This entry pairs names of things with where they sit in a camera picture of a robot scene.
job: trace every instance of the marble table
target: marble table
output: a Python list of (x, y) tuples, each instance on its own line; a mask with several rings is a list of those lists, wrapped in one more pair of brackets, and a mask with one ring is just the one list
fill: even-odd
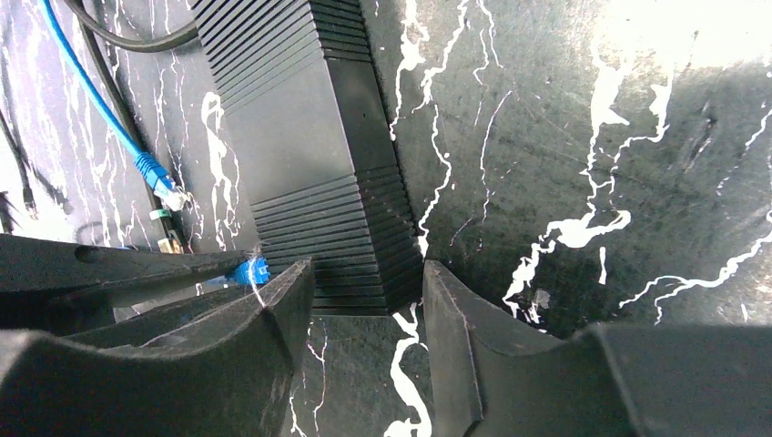
[[(184, 1), (98, 3), (128, 37), (191, 19)], [(560, 338), (602, 320), (770, 321), (772, 5), (361, 5), (427, 258)], [(86, 59), (73, 16), (56, 10)], [(153, 246), (143, 182), (37, 1), (0, 5), (0, 32), (2, 108), (39, 209), (17, 214), (19, 235)], [(260, 175), (229, 147), (200, 46), (107, 52), (148, 144), (193, 194), (179, 216), (188, 247), (254, 249), (239, 186)], [(0, 189), (22, 205), (0, 154)], [(432, 435), (421, 314), (419, 302), (392, 318), (314, 318), (284, 435)]]

